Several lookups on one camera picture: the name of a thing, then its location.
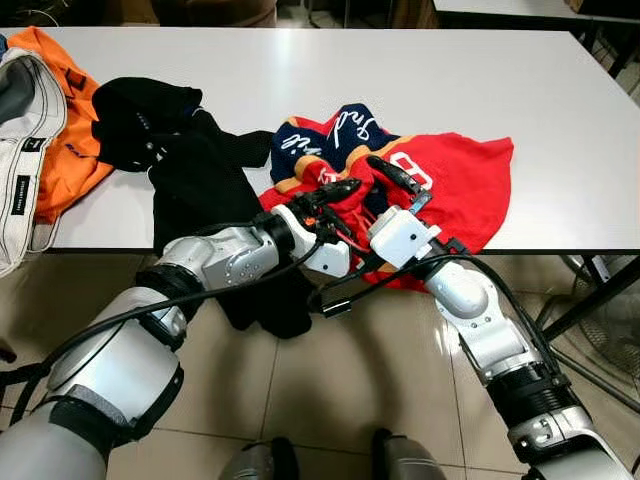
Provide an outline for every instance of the orange shirt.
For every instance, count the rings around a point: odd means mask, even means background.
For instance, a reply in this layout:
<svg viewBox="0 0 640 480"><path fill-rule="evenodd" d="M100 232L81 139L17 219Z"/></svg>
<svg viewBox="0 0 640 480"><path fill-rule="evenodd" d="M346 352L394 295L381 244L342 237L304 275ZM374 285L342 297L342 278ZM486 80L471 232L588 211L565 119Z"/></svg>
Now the orange shirt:
<svg viewBox="0 0 640 480"><path fill-rule="evenodd" d="M97 120L91 97L99 85L78 68L67 52L36 27L9 38L10 47L37 52L51 69L67 99L67 126L47 149L40 177L36 221L55 223L113 167L96 160L100 143L91 135Z"/></svg>

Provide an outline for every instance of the orange clothing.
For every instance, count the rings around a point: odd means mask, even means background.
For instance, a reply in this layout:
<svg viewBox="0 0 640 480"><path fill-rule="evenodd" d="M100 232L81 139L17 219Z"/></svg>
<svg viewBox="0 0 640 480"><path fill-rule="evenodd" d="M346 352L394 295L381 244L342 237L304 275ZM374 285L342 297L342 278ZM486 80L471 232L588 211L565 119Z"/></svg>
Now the orange clothing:
<svg viewBox="0 0 640 480"><path fill-rule="evenodd" d="M91 97L99 85L39 28L28 27L10 37L8 43L37 52L67 99L67 126L47 149L35 214L36 222L55 223L62 212L113 170L111 165L96 160L100 143L91 135L91 122L98 119Z"/></svg>

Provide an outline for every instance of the clothing pile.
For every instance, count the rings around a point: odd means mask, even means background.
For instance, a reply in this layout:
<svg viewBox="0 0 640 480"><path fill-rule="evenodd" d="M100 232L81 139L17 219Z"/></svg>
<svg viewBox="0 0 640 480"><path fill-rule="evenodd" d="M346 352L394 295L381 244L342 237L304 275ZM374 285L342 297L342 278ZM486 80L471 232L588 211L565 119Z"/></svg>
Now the clothing pile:
<svg viewBox="0 0 640 480"><path fill-rule="evenodd" d="M146 78L98 86L40 30L11 37L0 64L0 174L7 185L0 275L15 268L27 249L46 248L62 212L114 167L147 172L155 188L157 255L172 240L203 227L248 222L299 194L357 179L355 193L330 204L350 231L345 241L355 268L371 252L367 230L377 216L412 202L409 193L370 166L372 155L431 193L417 216L441 227L443 243L455 238L478 252L506 216L509 138L477 142L455 133L396 135L362 104L346 105L326 122L291 117L275 134L233 135L201 101L198 89ZM243 168L262 167L269 158L274 186L258 198ZM375 283L391 272L390 265L382 265L364 278ZM389 285L422 289L410 278ZM217 299L235 328L258 321L272 334L291 338L311 327L311 292L309 281L294 270Z"/></svg>
<svg viewBox="0 0 640 480"><path fill-rule="evenodd" d="M0 44L3 276L27 251L48 248L62 213L113 167L97 160L91 136L98 84L38 28Z"/></svg>

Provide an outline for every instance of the white garment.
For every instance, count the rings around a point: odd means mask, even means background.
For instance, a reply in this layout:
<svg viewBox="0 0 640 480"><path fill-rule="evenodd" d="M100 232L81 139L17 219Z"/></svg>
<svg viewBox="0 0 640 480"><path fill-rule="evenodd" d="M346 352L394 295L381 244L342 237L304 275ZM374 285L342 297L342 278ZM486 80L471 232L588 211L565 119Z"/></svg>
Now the white garment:
<svg viewBox="0 0 640 480"><path fill-rule="evenodd" d="M34 234L34 214L45 151L66 123L64 94L42 58L7 50L0 62L0 277L27 249L53 240L52 226Z"/></svg>

